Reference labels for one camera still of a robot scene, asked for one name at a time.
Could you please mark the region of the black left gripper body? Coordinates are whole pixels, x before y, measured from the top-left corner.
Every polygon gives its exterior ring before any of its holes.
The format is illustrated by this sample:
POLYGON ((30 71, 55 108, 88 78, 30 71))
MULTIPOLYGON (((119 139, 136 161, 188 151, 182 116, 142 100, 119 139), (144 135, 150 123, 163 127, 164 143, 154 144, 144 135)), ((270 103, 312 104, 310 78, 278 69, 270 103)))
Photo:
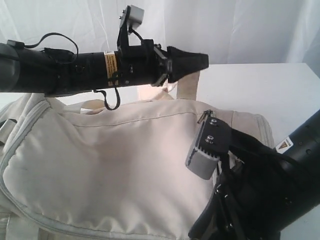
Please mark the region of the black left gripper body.
POLYGON ((172 73, 172 65, 168 54, 152 39, 144 39, 140 45, 122 43, 117 51, 115 85, 160 87, 172 73))

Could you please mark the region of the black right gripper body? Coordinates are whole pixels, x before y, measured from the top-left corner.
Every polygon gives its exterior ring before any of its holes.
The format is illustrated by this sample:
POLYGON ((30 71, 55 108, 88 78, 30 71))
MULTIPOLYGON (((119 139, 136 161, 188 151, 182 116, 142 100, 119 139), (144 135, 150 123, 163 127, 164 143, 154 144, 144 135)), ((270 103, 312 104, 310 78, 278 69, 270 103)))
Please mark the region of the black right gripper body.
POLYGON ((231 128, 214 192, 220 194, 220 225, 228 240, 279 240, 276 221, 300 190, 300 164, 231 128))

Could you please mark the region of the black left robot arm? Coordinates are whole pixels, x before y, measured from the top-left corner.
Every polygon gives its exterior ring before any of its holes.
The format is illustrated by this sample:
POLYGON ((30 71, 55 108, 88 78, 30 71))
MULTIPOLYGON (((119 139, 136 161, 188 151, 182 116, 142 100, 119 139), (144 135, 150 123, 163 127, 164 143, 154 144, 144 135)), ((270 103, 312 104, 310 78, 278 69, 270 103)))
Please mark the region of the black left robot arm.
POLYGON ((203 53, 166 50, 147 42, 110 55, 104 52, 73 54, 68 50, 43 51, 0 45, 0 90, 3 93, 40 93, 66 97, 90 91, 139 85, 159 87, 208 68, 203 53))

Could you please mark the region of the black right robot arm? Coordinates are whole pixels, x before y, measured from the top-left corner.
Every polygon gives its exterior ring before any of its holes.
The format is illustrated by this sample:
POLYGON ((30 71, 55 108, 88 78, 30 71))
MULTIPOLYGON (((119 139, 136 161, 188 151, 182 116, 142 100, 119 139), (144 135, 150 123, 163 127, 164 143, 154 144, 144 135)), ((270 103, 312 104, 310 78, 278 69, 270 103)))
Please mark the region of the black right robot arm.
POLYGON ((203 112, 186 167, 209 180, 210 199, 188 232, 192 240, 278 240, 320 203, 320 115, 288 137, 280 152, 203 112))

